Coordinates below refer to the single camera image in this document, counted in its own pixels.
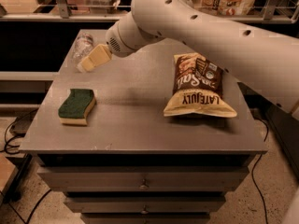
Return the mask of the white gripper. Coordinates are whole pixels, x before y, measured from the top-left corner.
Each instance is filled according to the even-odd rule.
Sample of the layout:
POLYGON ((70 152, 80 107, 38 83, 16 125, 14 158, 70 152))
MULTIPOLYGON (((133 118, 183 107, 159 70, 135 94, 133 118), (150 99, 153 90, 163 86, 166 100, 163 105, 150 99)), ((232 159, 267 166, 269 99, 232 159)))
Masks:
POLYGON ((111 60, 112 54, 127 57, 143 47, 162 41, 163 38, 141 30, 129 12, 120 18, 106 33, 106 45, 97 45, 78 64, 81 73, 91 72, 97 66, 111 60))

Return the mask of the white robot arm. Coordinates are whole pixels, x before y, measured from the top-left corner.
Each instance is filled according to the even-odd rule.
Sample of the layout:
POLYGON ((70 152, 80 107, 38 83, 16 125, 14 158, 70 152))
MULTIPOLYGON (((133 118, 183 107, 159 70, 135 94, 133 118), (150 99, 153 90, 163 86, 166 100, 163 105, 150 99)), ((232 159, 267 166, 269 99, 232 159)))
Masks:
POLYGON ((92 71, 113 55, 126 57, 165 38, 201 53, 299 119, 299 39, 202 13, 191 0, 132 0, 131 11, 78 70, 92 71))

